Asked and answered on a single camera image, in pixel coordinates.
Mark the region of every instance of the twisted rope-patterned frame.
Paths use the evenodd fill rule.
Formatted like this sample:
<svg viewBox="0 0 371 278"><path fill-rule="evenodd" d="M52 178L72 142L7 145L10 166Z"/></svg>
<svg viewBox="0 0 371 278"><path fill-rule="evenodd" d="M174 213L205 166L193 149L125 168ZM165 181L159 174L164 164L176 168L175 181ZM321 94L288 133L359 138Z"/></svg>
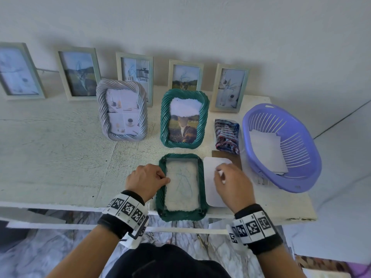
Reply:
<svg viewBox="0 0 371 278"><path fill-rule="evenodd" d="M116 135L110 132L111 123L108 117L108 105L106 101L107 89L114 90L132 90L138 94L137 104L139 106L139 127L140 131L137 135ZM138 142L143 140L147 135L147 102L146 102L146 91L141 84L135 81L118 81L110 79L101 79L96 87L96 99L99 105L100 122L102 124L103 134L114 141L130 141Z"/></svg>
<svg viewBox="0 0 371 278"><path fill-rule="evenodd" d="M199 197L200 197L200 208L186 212L183 210L177 211L168 211L165 210L165 193L166 193L166 186L164 185L161 187L156 193L156 210L158 215L163 221L169 222L173 220L193 220L198 221L205 217L208 205L206 203L206 194L205 194L205 181L204 181L204 163L202 162L201 158L198 157L196 154L166 154L163 156L160 161L158 162L159 167L161 170L166 174L166 161L168 158L187 158L187 159L196 159L198 165L198 189L199 189Z"/></svg>
<svg viewBox="0 0 371 278"><path fill-rule="evenodd" d="M169 121L170 121L170 103L173 98L180 98L180 99L196 99L202 103L200 109L200 119L198 121L197 126L197 137L193 143L188 142L174 142L169 140ZM160 140L166 147L180 147L180 148L189 148L195 149L199 147L204 139L205 135L205 127L207 121L207 113L209 107L209 100L201 91L184 91L179 90L177 88L172 88L171 90L167 91L163 97L161 103L161 133L160 133Z"/></svg>

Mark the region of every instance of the black wristband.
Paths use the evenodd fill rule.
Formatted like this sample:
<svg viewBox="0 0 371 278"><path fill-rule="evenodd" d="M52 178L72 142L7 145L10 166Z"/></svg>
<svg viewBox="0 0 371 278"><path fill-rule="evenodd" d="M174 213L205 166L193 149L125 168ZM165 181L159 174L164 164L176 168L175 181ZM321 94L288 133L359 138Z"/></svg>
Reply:
<svg viewBox="0 0 371 278"><path fill-rule="evenodd" d="M121 194L125 194L134 198L144 206L142 197L137 193L129 190L124 190L123 192L121 192ZM102 215L98 220L98 224L103 225L105 228L116 234L120 240L127 232L133 232L133 229L128 224L109 214Z"/></svg>
<svg viewBox="0 0 371 278"><path fill-rule="evenodd" d="M265 214L266 219L268 220L269 224L271 225L270 227L273 228L273 230L275 232L275 234L273 234L271 236L267 236L265 238L262 238L261 240L258 240L258 241L247 244L248 247L252 250L254 255L259 255L261 253L268 252L268 251L271 251L271 250L277 248L278 246L280 246L283 243L283 240L282 240L281 236L278 234L275 226L273 225L273 223L270 220L270 218L268 217L268 215L264 212L263 208L258 204L253 204L253 205L250 205L246 208L243 208L242 210L237 212L234 216L235 216L236 219L241 219L245 216L252 215L253 213L256 213L256 212L263 212Z"/></svg>

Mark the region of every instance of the stack of paper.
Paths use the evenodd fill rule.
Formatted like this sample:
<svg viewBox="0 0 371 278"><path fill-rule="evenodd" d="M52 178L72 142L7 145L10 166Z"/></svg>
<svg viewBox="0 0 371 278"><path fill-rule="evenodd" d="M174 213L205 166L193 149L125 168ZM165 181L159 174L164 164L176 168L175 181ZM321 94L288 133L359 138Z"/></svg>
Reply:
<svg viewBox="0 0 371 278"><path fill-rule="evenodd" d="M267 169L278 175L289 172L281 151L280 136L253 130L250 132L250 140L255 155Z"/></svg>

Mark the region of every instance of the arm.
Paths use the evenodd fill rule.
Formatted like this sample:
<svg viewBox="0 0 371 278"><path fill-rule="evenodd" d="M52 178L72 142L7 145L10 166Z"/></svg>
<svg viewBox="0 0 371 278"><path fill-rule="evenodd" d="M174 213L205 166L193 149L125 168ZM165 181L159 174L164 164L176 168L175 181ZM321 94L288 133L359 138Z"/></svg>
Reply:
<svg viewBox="0 0 371 278"><path fill-rule="evenodd" d="M125 187L146 202L160 187L169 182L170 179L165 177L159 166L148 164L137 167L127 177ZM98 278L119 240L121 238L114 232L98 225L51 271L47 278Z"/></svg>
<svg viewBox="0 0 371 278"><path fill-rule="evenodd" d="M248 215L244 214L245 208L253 207L256 204L253 186L248 177L233 164L221 164L216 168L214 181L217 192L224 203L234 212L235 217L241 218ZM253 244L264 244L263 240ZM266 278L305 278L304 273L283 244L257 254L257 259Z"/></svg>

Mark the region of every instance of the white table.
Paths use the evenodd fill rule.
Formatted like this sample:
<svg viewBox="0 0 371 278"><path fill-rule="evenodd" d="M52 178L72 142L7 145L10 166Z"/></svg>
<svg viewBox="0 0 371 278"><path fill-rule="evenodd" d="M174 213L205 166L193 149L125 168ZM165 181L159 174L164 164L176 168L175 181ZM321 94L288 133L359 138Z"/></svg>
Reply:
<svg viewBox="0 0 371 278"><path fill-rule="evenodd" d="M168 153L211 156L215 118L241 125L251 107L270 102L267 97L245 95L239 113L209 112L205 137L197 149L167 148L160 141L161 99L167 87L154 86L147 137L138 143L113 142L102 134L95 101L67 101L58 73L45 72L41 78L47 99L0 100L2 207L102 211L138 165L158 164ZM205 93L211 99L211 92ZM317 219L307 193L259 185L254 190L276 225ZM227 208L210 208L207 216L233 218Z"/></svg>

